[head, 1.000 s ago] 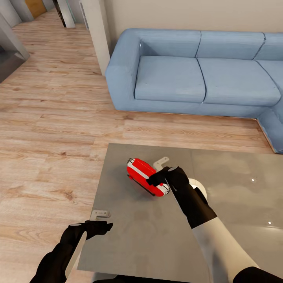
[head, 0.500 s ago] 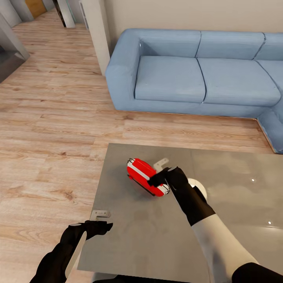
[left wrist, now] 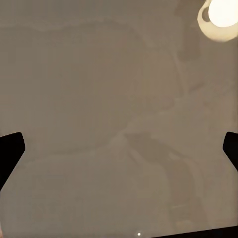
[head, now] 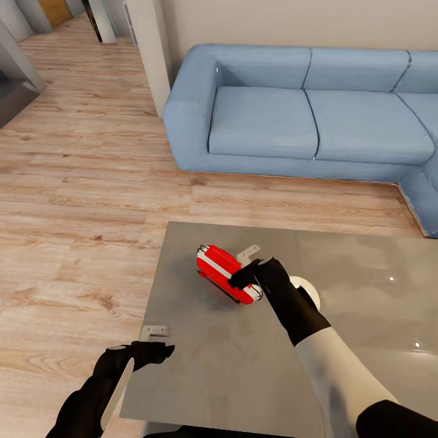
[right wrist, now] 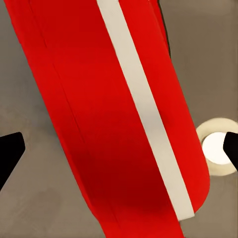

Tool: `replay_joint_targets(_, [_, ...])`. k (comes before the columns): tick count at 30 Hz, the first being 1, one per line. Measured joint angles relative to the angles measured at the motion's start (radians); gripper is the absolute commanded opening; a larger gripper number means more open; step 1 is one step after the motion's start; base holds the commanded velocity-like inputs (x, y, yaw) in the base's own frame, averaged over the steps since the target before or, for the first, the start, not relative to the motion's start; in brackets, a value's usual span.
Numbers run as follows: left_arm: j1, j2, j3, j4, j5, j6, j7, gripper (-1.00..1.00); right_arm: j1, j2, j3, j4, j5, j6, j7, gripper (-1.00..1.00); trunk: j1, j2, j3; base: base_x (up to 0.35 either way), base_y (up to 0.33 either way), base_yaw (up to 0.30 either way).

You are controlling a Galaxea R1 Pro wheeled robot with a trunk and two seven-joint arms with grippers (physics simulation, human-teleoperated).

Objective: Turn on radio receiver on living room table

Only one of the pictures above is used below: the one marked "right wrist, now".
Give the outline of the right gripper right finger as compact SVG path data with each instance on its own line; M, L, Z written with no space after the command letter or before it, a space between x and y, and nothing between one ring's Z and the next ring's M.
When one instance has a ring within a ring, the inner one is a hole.
M238 171L238 133L227 132L223 150Z

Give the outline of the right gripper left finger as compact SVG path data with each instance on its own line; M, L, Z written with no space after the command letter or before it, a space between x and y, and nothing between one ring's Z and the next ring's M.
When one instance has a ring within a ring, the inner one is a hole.
M0 137L0 191L25 152L21 132Z

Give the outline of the radio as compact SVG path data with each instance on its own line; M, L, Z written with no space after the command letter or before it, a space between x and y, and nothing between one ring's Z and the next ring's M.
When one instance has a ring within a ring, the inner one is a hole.
M159 0L4 0L106 238L184 238L210 189Z

